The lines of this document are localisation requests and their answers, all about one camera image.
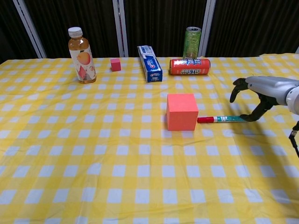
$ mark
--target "curtain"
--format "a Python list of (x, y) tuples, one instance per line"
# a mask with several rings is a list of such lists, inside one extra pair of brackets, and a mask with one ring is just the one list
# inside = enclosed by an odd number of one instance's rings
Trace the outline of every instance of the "curtain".
[(0, 2), (0, 24), (0, 64), (8, 59), (37, 57), (12, 0)]
[(206, 56), (295, 53), (298, 0), (217, 0)]
[(47, 57), (70, 57), (68, 28), (79, 26), (93, 57), (119, 57), (111, 0), (24, 0)]
[(156, 56), (183, 56), (187, 27), (202, 28), (206, 0), (124, 0), (128, 54), (150, 45)]

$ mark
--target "robotic hand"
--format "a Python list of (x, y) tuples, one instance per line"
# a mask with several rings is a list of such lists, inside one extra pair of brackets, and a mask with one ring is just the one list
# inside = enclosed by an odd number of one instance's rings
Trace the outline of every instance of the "robotic hand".
[[(274, 105), (288, 106), (289, 110), (299, 115), (299, 81), (283, 77), (251, 76), (248, 78), (239, 78), (233, 82), (235, 85), (230, 96), (230, 103), (233, 103), (237, 94), (242, 90), (250, 89), (258, 94), (261, 102), (254, 111), (240, 117), (245, 121), (256, 121), (263, 116), (267, 110)], [(289, 139), (293, 147), (297, 149), (295, 135), (299, 131), (299, 121), (294, 126)]]

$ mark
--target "cable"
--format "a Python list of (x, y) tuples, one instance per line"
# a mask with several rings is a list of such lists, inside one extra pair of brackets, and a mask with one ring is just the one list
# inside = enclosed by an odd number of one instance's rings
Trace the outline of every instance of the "cable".
[(297, 134), (297, 131), (299, 131), (299, 121), (293, 127), (293, 130), (292, 130), (292, 132), (290, 133), (290, 136), (289, 136), (289, 139), (291, 140), (291, 144), (293, 145), (294, 149), (296, 150), (297, 156), (299, 157), (298, 146), (297, 146), (296, 140), (295, 140), (295, 136)]

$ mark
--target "blue and white box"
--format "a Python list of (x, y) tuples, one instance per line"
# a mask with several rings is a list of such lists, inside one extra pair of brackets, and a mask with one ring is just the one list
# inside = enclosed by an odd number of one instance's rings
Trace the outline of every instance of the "blue and white box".
[(161, 82), (163, 71), (159, 65), (153, 48), (148, 45), (138, 46), (138, 52), (143, 65), (146, 81), (148, 83)]

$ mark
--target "small pink cube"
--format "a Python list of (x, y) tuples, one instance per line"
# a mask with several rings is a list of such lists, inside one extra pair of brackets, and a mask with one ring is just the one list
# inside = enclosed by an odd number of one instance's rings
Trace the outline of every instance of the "small pink cube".
[(121, 61), (119, 58), (111, 59), (111, 70), (112, 71), (120, 71), (121, 70)]
[(168, 131), (194, 131), (198, 112), (193, 94), (168, 94), (166, 108)]

